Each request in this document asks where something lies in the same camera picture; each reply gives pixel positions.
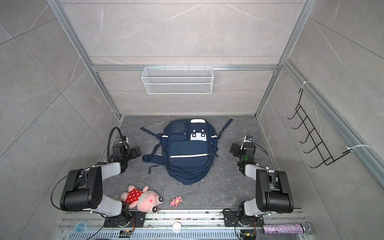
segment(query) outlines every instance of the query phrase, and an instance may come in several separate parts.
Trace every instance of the cable tie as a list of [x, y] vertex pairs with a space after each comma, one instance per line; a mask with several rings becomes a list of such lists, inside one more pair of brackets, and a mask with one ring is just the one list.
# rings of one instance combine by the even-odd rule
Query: cable tie
[[310, 83], [310, 82], [304, 81], [300, 88], [303, 88], [304, 84], [306, 83]]
[[358, 145], [355, 145], [353, 147], [347, 147], [347, 146], [345, 146], [345, 147], [347, 148], [347, 150], [351, 150], [351, 152], [353, 152], [352, 148], [355, 148], [355, 147], [371, 147], [371, 146], [367, 145], [367, 144], [358, 144]]

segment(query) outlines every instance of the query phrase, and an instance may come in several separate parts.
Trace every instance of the black metal hanger rack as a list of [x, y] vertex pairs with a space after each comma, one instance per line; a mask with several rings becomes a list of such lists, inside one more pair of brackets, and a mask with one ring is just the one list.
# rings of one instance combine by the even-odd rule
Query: black metal hanger rack
[[[331, 155], [331, 153], [329, 152], [329, 150], [328, 150], [328, 148], [327, 148], [327, 145], [325, 144], [325, 142], [324, 142], [323, 139], [321, 138], [320, 134], [317, 132], [316, 128], [314, 127], [314, 125], [313, 125], [312, 121], [310, 120], [310, 118], [308, 117], [307, 113], [304, 111], [304, 109], [303, 109], [302, 106], [300, 105], [301, 96], [303, 95], [303, 89], [302, 89], [302, 88], [300, 88], [300, 90], [299, 90], [299, 94], [300, 94], [300, 98], [299, 98], [299, 103], [297, 104], [297, 106], [296, 106], [296, 108], [295, 108], [296, 112], [295, 112], [295, 114], [293, 115], [293, 117], [288, 118], [288, 119], [290, 119], [290, 120], [293, 119], [293, 118], [296, 116], [296, 114], [297, 114], [297, 115], [300, 117], [300, 119], [301, 119], [301, 123], [300, 123], [300, 125], [299, 125], [297, 128], [294, 128], [294, 127], [293, 127], [293, 129], [296, 130], [296, 129], [298, 129], [301, 125], [304, 125], [304, 126], [305, 126], [305, 129], [308, 131], [307, 138], [305, 139], [304, 142], [301, 142], [301, 141], [300, 141], [300, 143], [302, 143], [302, 144], [306, 143], [307, 140], [308, 140], [308, 138], [311, 137], [312, 142], [313, 142], [313, 144], [315, 145], [315, 147], [314, 147], [313, 149], [311, 149], [311, 151], [309, 151], [309, 152], [304, 152], [304, 151], [303, 151], [303, 153], [310, 153], [310, 152], [312, 152], [313, 150], [317, 149], [317, 151], [319, 152], [319, 154], [320, 154], [320, 156], [321, 156], [321, 159], [323, 160], [322, 163], [320, 163], [320, 164], [317, 165], [316, 167], [312, 167], [312, 166], [310, 166], [310, 167], [311, 167], [311, 168], [317, 168], [317, 167], [319, 167], [319, 166], [322, 165], [322, 164], [329, 165], [329, 164], [331, 164], [331, 163], [333, 163], [333, 162], [336, 162], [338, 159], [344, 157], [344, 156], [347, 155], [348, 153], [352, 152], [351, 149], [348, 149], [347, 151], [343, 152], [342, 155], [341, 155], [340, 157], [338, 157], [338, 158], [336, 158], [336, 159]], [[299, 109], [301, 109], [301, 110], [304, 112], [304, 114], [305, 114], [305, 117], [304, 117], [304, 118], [303, 118], [303, 117], [300, 115], [300, 113], [298, 112]], [[307, 125], [305, 124], [305, 122], [304, 122], [306, 119], [308, 119], [309, 122], [311, 123], [309, 126], [307, 126]], [[320, 142], [319, 142], [319, 143], [316, 144], [316, 142], [315, 142], [315, 140], [313, 139], [313, 136], [311, 135], [311, 133], [313, 133], [313, 134], [316, 133], [316, 134], [319, 136], [319, 138], [320, 138]], [[328, 151], [328, 154], [330, 155], [330, 157], [327, 158], [327, 159], [324, 159], [323, 155], [321, 154], [321, 151], [319, 150], [319, 146], [320, 146], [321, 144], [324, 145], [325, 149]]]

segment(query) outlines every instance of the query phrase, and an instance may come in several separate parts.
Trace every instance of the mounting plate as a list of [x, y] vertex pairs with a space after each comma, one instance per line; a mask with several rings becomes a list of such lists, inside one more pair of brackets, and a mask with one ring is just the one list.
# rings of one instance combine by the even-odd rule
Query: mounting plate
[[[238, 217], [237, 217], [237, 211], [224, 211], [224, 225], [226, 227], [234, 227]], [[256, 227], [261, 227], [264, 224], [263, 218], [257, 218], [256, 220]]]
[[[145, 221], [145, 216], [147, 213], [139, 212], [139, 211], [131, 211], [130, 213], [131, 213], [132, 217], [135, 218], [135, 228], [136, 227], [143, 227], [144, 221]], [[128, 225], [125, 227], [132, 227], [132, 226], [133, 226], [133, 221], [130, 221], [130, 223], [128, 223]], [[113, 222], [109, 222], [108, 219], [105, 219], [104, 227], [119, 227], [119, 226]]]

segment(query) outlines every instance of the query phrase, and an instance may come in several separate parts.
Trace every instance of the black cable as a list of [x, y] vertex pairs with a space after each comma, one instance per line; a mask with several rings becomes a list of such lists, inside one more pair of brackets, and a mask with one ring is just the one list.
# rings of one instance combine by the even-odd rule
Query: black cable
[[237, 234], [237, 232], [236, 232], [236, 224], [238, 223], [238, 222], [240, 222], [240, 220], [243, 220], [243, 219], [245, 219], [245, 218], [248, 218], [248, 220], [249, 221], [251, 221], [251, 217], [242, 217], [242, 218], [240, 218], [239, 220], [237, 220], [237, 222], [235, 223], [235, 234], [236, 234], [236, 236], [237, 236], [237, 238], [239, 239], [239, 240], [241, 240], [241, 238], [239, 237], [239, 235]]
[[57, 187], [57, 185], [59, 185], [59, 183], [64, 179], [64, 178], [66, 178], [66, 177], [68, 177], [69, 176], [69, 174], [67, 175], [67, 176], [65, 176], [65, 177], [63, 177], [62, 179], [60, 179], [57, 183], [56, 183], [56, 185], [53, 187], [53, 189], [52, 189], [52, 192], [51, 192], [51, 204], [52, 204], [52, 206], [54, 206], [55, 208], [57, 208], [57, 209], [59, 209], [59, 210], [61, 210], [61, 211], [64, 211], [64, 212], [73, 212], [73, 211], [68, 211], [68, 210], [65, 210], [65, 209], [61, 209], [61, 208], [59, 208], [59, 207], [57, 207], [54, 203], [53, 203], [53, 191], [55, 190], [55, 188]]
[[104, 226], [102, 226], [95, 234], [93, 234], [92, 236], [90, 236], [89, 238], [87, 238], [87, 240], [90, 240], [93, 236], [95, 236]]
[[261, 150], [262, 150], [263, 152], [265, 152], [266, 155], [269, 156], [269, 154], [267, 153], [267, 151], [266, 151], [262, 146], [260, 146], [259, 144], [255, 143], [255, 142], [252, 142], [252, 143], [253, 143], [253, 144], [256, 144], [257, 146], [259, 146], [259, 147], [261, 148]]
[[120, 141], [122, 141], [122, 134], [121, 134], [121, 131], [118, 127], [113, 127], [111, 129], [111, 132], [109, 133], [109, 137], [108, 137], [108, 145], [107, 145], [107, 161], [110, 162], [110, 159], [109, 159], [109, 148], [111, 146], [111, 138], [112, 138], [112, 134], [113, 134], [113, 131], [117, 129], [119, 131], [119, 134], [120, 134]]
[[231, 211], [231, 212], [233, 212], [232, 209], [223, 209], [223, 211], [222, 211], [223, 215], [224, 215], [224, 211]]
[[60, 180], [56, 183], [56, 185], [53, 187], [52, 192], [51, 192], [51, 203], [52, 203], [52, 205], [53, 205], [55, 208], [57, 208], [57, 209], [59, 209], [59, 210], [61, 210], [61, 211], [64, 211], [64, 212], [70, 212], [70, 211], [68, 211], [68, 210], [64, 210], [64, 209], [61, 209], [61, 208], [57, 207], [57, 206], [53, 203], [52, 196], [53, 196], [53, 191], [55, 190], [56, 186], [57, 186], [57, 185], [58, 185], [64, 178], [66, 178], [66, 177], [68, 177], [68, 176], [69, 176], [69, 174], [68, 174], [67, 176], [63, 177], [62, 179], [60, 179]]

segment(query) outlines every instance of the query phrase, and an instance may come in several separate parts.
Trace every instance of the sparkly microphone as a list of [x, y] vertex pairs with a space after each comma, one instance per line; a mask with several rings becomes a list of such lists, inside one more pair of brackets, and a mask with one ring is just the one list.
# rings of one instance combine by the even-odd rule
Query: sparkly microphone
[[262, 226], [265, 234], [302, 234], [308, 235], [314, 232], [314, 228], [307, 222], [297, 224], [268, 224]]

